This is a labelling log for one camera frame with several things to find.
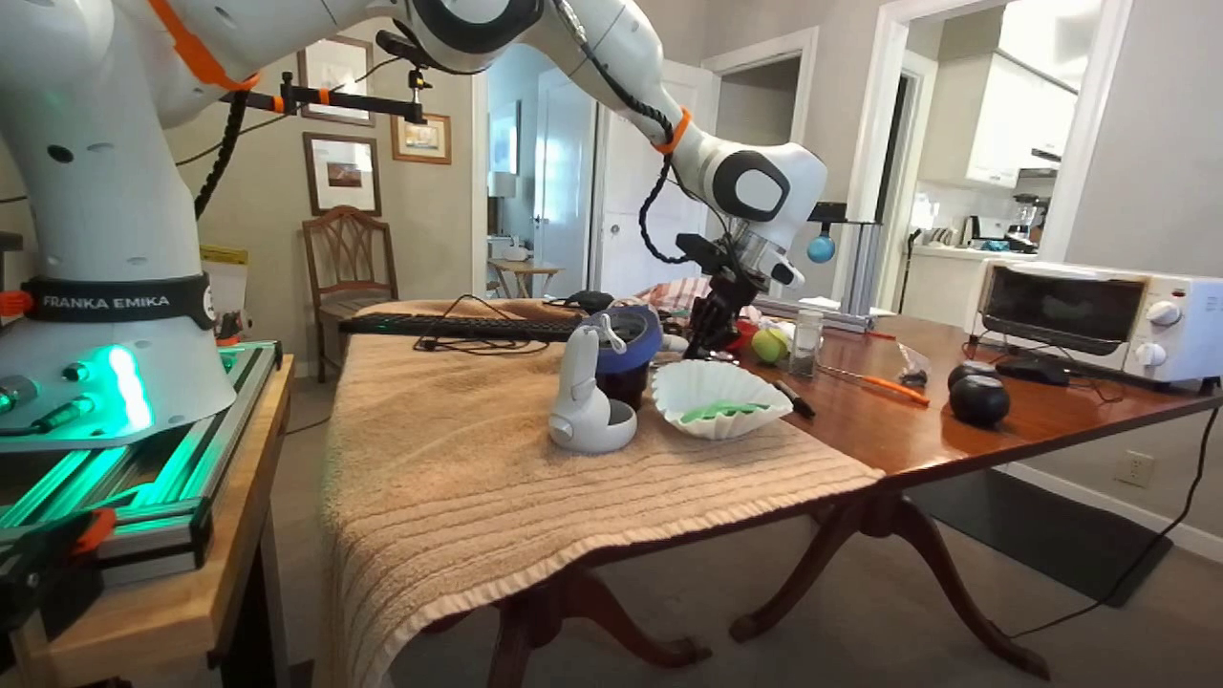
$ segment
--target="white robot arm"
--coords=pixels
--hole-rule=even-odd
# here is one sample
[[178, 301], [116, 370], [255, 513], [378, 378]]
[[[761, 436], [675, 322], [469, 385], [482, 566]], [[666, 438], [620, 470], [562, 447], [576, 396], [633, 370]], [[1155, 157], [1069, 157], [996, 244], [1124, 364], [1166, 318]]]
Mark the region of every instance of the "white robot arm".
[[107, 447], [210, 416], [220, 373], [191, 192], [166, 124], [252, 73], [372, 13], [413, 59], [482, 73], [532, 43], [622, 110], [687, 193], [736, 217], [729, 281], [800, 280], [782, 250], [824, 166], [800, 143], [704, 133], [656, 78], [661, 44], [629, 0], [13, 0], [0, 7], [0, 133], [36, 208], [36, 309], [0, 328], [0, 453]]

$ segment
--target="table leg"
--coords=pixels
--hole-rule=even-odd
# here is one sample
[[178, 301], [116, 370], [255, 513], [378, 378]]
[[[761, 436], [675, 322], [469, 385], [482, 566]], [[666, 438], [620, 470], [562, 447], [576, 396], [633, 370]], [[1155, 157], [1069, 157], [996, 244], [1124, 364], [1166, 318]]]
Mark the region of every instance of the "table leg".
[[532, 650], [557, 639], [562, 620], [571, 620], [571, 613], [580, 613], [580, 620], [604, 625], [633, 658], [661, 664], [661, 670], [684, 670], [684, 664], [711, 658], [711, 650], [698, 644], [694, 639], [675, 639], [675, 643], [650, 639], [620, 606], [615, 592], [586, 569], [571, 569], [554, 579], [544, 579], [544, 585], [535, 585], [496, 606], [502, 606], [502, 643], [496, 643], [496, 658], [494, 658], [494, 673], [489, 673], [494, 688], [524, 682]]
[[791, 575], [778, 585], [778, 592], [729, 621], [729, 639], [744, 643], [777, 625], [800, 598], [803, 592], [819, 579], [819, 574], [831, 566], [831, 557], [845, 547], [852, 531], [865, 531], [873, 538], [903, 534], [925, 566], [935, 574], [944, 596], [953, 598], [957, 613], [975, 631], [975, 639], [992, 650], [1001, 661], [1033, 673], [1033, 677], [1051, 677], [1047, 661], [1013, 639], [1006, 639], [968, 596], [957, 560], [944, 547], [944, 534], [918, 513], [903, 492], [893, 490], [874, 490], [865, 501], [847, 501], [841, 508], [819, 513], [822, 527], [811, 538], [803, 560], [791, 569]]

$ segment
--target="floor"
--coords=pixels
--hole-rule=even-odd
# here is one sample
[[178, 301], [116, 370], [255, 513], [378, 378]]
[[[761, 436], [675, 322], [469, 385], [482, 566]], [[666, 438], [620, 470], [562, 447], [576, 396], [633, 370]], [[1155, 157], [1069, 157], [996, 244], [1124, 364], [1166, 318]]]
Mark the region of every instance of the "floor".
[[[275, 534], [287, 606], [287, 653], [302, 670], [316, 635], [316, 475], [334, 388], [302, 380], [275, 476]], [[944, 527], [953, 557], [982, 611], [1001, 631], [1026, 631], [1079, 611], [1085, 598]], [[532, 658], [526, 682], [548, 688], [1029, 688], [1043, 682], [986, 653], [944, 602], [918, 554], [889, 538], [852, 538], [822, 585], [773, 635], [733, 644], [725, 621], [755, 606], [805, 547], [805, 522], [773, 522], [620, 566], [604, 579], [656, 639], [694, 635], [716, 658], [666, 673], [637, 664], [597, 625], [571, 621]], [[475, 611], [436, 639], [418, 639], [394, 664], [394, 682], [482, 682], [496, 644], [496, 613]], [[1219, 682], [1223, 566], [1175, 549], [1126, 606], [1098, 606], [1026, 639], [1055, 670], [1055, 688]]]

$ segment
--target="white bowl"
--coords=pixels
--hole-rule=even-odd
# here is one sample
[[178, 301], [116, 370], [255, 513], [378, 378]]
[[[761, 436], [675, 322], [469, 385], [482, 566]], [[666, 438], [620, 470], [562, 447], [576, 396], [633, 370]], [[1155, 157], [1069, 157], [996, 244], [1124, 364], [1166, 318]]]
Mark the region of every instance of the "white bowl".
[[716, 357], [666, 364], [650, 378], [656, 412], [707, 438], [744, 436], [789, 416], [794, 403], [773, 380]]

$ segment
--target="green led light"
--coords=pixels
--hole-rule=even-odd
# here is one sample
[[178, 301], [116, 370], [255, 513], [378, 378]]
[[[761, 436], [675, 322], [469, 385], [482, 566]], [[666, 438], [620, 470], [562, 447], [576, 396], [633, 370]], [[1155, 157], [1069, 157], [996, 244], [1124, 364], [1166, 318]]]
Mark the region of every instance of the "green led light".
[[149, 410], [149, 396], [144, 396], [144, 380], [139, 373], [139, 357], [125, 348], [111, 348], [107, 352], [107, 365], [111, 365], [120, 396], [121, 396], [125, 426], [149, 426], [154, 424], [154, 410]]

